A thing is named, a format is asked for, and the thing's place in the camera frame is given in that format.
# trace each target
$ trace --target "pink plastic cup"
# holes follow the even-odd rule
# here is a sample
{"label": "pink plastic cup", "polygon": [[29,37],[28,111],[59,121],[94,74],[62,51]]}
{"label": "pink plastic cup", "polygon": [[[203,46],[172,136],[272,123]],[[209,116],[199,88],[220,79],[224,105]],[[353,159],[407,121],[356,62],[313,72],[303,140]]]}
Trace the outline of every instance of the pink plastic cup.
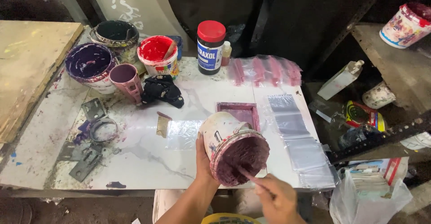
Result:
{"label": "pink plastic cup", "polygon": [[141,103],[143,88],[135,66],[128,63],[117,65],[109,73],[109,79],[133,104]]}

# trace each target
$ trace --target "human hand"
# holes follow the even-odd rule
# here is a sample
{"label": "human hand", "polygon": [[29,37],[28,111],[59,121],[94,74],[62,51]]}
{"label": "human hand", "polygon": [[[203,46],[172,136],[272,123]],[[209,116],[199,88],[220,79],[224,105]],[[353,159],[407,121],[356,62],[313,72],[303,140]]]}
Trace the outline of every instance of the human hand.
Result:
{"label": "human hand", "polygon": [[205,151],[203,135],[198,132],[196,139],[196,179],[200,181],[210,182],[220,186],[220,183],[213,177],[211,168],[209,167],[209,158]]}
{"label": "human hand", "polygon": [[305,224],[297,213],[297,193],[291,185],[272,174],[256,178],[255,183],[254,191],[269,224]]}

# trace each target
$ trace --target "jar label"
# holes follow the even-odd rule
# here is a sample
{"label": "jar label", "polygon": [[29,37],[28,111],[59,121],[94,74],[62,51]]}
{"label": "jar label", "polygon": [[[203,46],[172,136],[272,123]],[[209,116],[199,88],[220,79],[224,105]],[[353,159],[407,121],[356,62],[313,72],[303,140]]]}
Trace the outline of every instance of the jar label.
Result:
{"label": "jar label", "polygon": [[222,48],[223,44],[219,47],[206,47],[198,41],[197,62],[199,66],[206,70],[218,69],[222,63]]}

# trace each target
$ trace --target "black cloth rag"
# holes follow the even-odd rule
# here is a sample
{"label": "black cloth rag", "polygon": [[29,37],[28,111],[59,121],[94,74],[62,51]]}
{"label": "black cloth rag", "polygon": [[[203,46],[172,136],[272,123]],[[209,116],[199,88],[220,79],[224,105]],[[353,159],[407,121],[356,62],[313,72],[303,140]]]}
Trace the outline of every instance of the black cloth rag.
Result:
{"label": "black cloth rag", "polygon": [[169,103],[176,108],[184,105],[180,89],[174,84],[172,76],[158,75],[147,78],[143,82],[142,104],[149,104],[155,100]]}

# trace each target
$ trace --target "wooden stick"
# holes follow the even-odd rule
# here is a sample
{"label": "wooden stick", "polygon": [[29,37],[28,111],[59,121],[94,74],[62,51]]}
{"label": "wooden stick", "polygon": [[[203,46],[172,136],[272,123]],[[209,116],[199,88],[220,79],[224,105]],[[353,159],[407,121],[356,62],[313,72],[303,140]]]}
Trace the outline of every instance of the wooden stick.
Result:
{"label": "wooden stick", "polygon": [[172,44],[170,45],[168,51],[166,52],[165,56],[163,57],[163,59],[167,59],[172,52],[174,51],[174,48],[177,46],[177,41],[176,40],[172,40]]}

